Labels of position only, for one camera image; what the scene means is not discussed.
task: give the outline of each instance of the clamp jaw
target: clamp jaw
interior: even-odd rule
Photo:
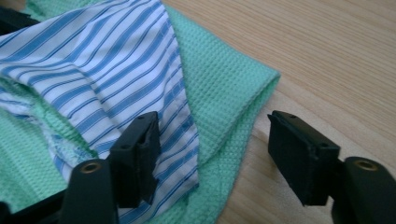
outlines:
[[[268,151],[303,205],[334,199],[334,223],[394,223],[396,182],[378,162],[339,161],[340,147],[298,117],[274,111]]]

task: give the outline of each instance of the mint green fabric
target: mint green fabric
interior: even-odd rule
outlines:
[[[98,1],[30,0],[27,1],[25,12],[31,14],[33,18],[44,20],[66,10],[84,7],[95,2]],[[198,162],[200,187],[151,222],[212,223],[216,221],[232,190],[253,122],[260,108],[273,92],[279,74],[230,48],[171,7],[167,7],[167,10],[180,46],[187,97],[200,134]],[[56,114],[48,108],[46,111]],[[16,178],[15,186],[17,187],[12,194],[19,192],[20,195],[7,198],[13,208],[18,210],[22,208],[22,204],[34,203],[40,200],[41,196],[51,195],[54,186],[57,188],[61,186],[59,185],[60,175],[47,175],[49,171],[52,173],[56,171],[46,154],[45,143],[42,138],[40,139],[41,132],[32,127],[30,129],[16,125],[3,127],[5,120],[10,120],[10,123],[16,121],[10,116],[4,116],[5,112],[1,115],[1,128],[12,129],[14,133],[23,133],[27,136],[26,140],[30,144],[18,147],[23,147],[23,151],[32,152],[38,150],[39,146],[41,152],[40,154],[31,153],[30,158],[25,158],[28,155],[26,152],[13,152],[10,155],[12,159],[4,159],[1,163],[9,162],[12,166],[20,166],[21,164],[15,161],[23,160],[23,165],[35,167],[31,173]],[[62,133],[68,125],[60,118],[48,120],[48,123],[52,122],[56,123],[58,133]],[[11,134],[7,138],[2,136],[1,142],[17,142],[20,141],[19,139],[20,136]],[[46,166],[45,169],[38,165],[41,162]],[[0,188],[10,188],[7,181],[15,177],[10,167],[2,167]],[[11,175],[3,177],[3,172]],[[37,180],[32,180],[32,178],[43,178],[46,181],[41,179],[41,182],[48,184],[36,186]],[[26,190],[29,188],[42,190],[43,193],[40,196],[34,195],[30,190]],[[4,194],[1,190],[1,200],[4,200]]]
[[[67,162],[74,165],[98,158],[97,153],[89,149],[88,144],[68,120],[47,104],[33,89],[3,78],[0,78],[0,86],[10,93],[8,97],[15,98],[12,99],[14,102],[29,105],[29,109],[23,112],[29,116],[26,122],[40,127],[48,143],[47,147],[50,147],[52,152],[57,151],[58,155],[62,153],[68,158]],[[59,145],[62,145],[62,152],[58,150]]]
[[[49,134],[60,135],[92,158],[97,155],[67,119],[32,89],[2,78],[0,84],[18,97],[16,101],[28,104],[30,119],[35,118],[17,119],[0,109],[0,200],[10,203],[11,211],[16,212],[66,188],[50,158],[48,147],[55,143],[46,138]],[[43,134],[42,124],[46,124],[48,135]]]

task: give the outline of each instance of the black plastic bracket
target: black plastic bracket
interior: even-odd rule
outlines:
[[[73,169],[58,223],[118,223],[113,192],[106,160],[82,162]]]
[[[119,207],[151,204],[158,181],[152,173],[161,153],[157,112],[135,119],[110,149],[114,189]]]
[[[39,21],[31,19],[27,14],[0,7],[0,35],[7,35],[38,23]]]
[[[332,196],[337,224],[394,223],[396,181],[378,162],[339,161],[340,147],[298,117],[274,111],[268,151],[303,205],[325,205]]]

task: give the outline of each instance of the blue and white stripes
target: blue and white stripes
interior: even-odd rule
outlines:
[[[0,73],[34,88],[100,158],[134,118],[159,112],[163,153],[153,205],[120,210],[121,223],[155,217],[196,187],[198,134],[177,40],[160,1],[108,1],[0,36]],[[0,87],[0,106],[16,115],[14,105],[28,108],[9,95]],[[68,178],[71,164],[50,154]]]

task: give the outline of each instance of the black clip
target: black clip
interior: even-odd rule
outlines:
[[[27,14],[0,7],[0,35],[7,35],[38,23],[39,21],[31,19]]]
[[[152,203],[158,180],[152,172],[161,153],[157,112],[137,117],[110,149],[111,174],[119,207]]]
[[[106,160],[84,161],[73,169],[58,224],[119,223]]]
[[[334,223],[394,223],[396,181],[384,166],[360,157],[339,161],[340,147],[292,114],[268,118],[268,151],[303,205],[325,205],[332,196]]]

